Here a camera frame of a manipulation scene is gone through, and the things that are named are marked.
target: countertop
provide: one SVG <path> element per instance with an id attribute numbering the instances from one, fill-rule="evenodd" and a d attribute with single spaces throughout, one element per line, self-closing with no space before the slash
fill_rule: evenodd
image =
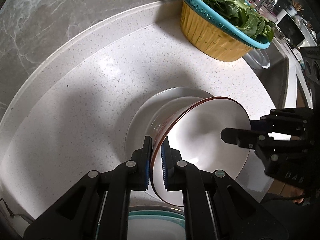
<path id="1" fill-rule="evenodd" d="M 132 117 L 162 90 L 189 86 L 233 98 L 251 119 L 274 108 L 242 58 L 221 62 L 185 39 L 180 10 L 181 0 L 169 0 L 113 16 L 33 72 L 0 123 L 2 196 L 14 213 L 36 218 L 89 170 L 125 161 Z M 263 171 L 250 151 L 236 179 L 258 201 L 273 181 Z M 146 193 L 131 200 L 163 204 Z"/>
<path id="2" fill-rule="evenodd" d="M 159 0 L 7 0 L 0 9 L 0 119 L 26 79 L 65 42 L 154 1 Z"/>

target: faucet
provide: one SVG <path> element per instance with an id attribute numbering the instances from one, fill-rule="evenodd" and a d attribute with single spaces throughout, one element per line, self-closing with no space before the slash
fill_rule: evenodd
<path id="1" fill-rule="evenodd" d="M 256 11 L 258 12 L 262 5 L 265 3 L 266 0 L 261 0 L 258 5 L 256 6 Z M 269 4 L 267 5 L 268 11 L 272 11 L 273 8 L 276 6 L 278 0 L 270 0 Z"/>

